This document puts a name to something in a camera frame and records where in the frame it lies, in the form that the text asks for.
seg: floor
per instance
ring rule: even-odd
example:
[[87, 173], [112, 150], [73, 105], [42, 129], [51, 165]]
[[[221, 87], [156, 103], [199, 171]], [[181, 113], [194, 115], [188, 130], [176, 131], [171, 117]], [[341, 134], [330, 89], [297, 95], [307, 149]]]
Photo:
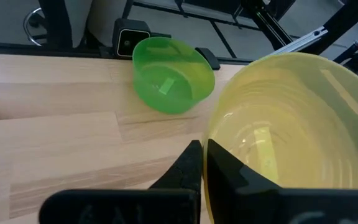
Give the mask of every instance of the floor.
[[[171, 0], [139, 0], [149, 4], [175, 8]], [[24, 34], [22, 21], [25, 15], [37, 8], [37, 0], [0, 0], [0, 42], [13, 44], [31, 44]], [[231, 21], [231, 16], [204, 8], [183, 5], [185, 11]], [[280, 25], [291, 35], [302, 36], [327, 21], [340, 5], [336, 0], [297, 0], [279, 21]], [[218, 57], [230, 57], [227, 48], [217, 35], [210, 21], [184, 18], [169, 12], [133, 6], [130, 19], [148, 23], [152, 32], [171, 34], [173, 38], [185, 41], [194, 47], [207, 47]], [[250, 19], [239, 18], [244, 25], [256, 25]], [[235, 26], [216, 23], [237, 58], [258, 59], [273, 52], [267, 38], [257, 30], [238, 29]], [[33, 34], [44, 33], [44, 30], [31, 29]], [[323, 57], [334, 59], [354, 40], [358, 39], [358, 25], [354, 26], [324, 53]]]

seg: wooden table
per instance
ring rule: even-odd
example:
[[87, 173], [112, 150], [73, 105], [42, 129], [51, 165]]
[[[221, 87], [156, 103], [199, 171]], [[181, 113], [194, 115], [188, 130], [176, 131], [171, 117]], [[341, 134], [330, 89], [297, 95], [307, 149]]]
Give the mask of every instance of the wooden table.
[[223, 65], [211, 96], [174, 116], [138, 98], [130, 61], [0, 55], [0, 224], [37, 223], [63, 189], [146, 189], [200, 139], [241, 68]]

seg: yellow bowl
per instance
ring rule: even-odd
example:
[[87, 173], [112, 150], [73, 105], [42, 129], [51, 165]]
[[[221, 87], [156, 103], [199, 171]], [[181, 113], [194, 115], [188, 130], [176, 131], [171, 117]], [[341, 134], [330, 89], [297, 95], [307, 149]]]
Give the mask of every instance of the yellow bowl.
[[358, 189], [358, 76], [309, 54], [258, 60], [226, 85], [208, 138], [282, 187]]

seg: wooden tabletop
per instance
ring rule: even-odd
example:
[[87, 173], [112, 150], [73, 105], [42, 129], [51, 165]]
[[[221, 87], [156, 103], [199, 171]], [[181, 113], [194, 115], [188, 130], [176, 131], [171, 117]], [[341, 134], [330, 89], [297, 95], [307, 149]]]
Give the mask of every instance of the wooden tabletop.
[[136, 95], [130, 61], [0, 55], [0, 224], [37, 223], [63, 189], [146, 189], [200, 139], [241, 68], [223, 65], [209, 98], [166, 115]]

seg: green bowl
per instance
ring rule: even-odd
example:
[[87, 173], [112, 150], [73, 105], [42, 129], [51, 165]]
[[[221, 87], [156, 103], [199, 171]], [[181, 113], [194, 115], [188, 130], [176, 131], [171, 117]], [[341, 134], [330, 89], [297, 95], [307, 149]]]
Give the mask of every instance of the green bowl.
[[189, 45], [165, 37], [139, 42], [133, 54], [134, 87], [151, 108], [183, 113], [214, 89], [215, 76], [205, 58]]

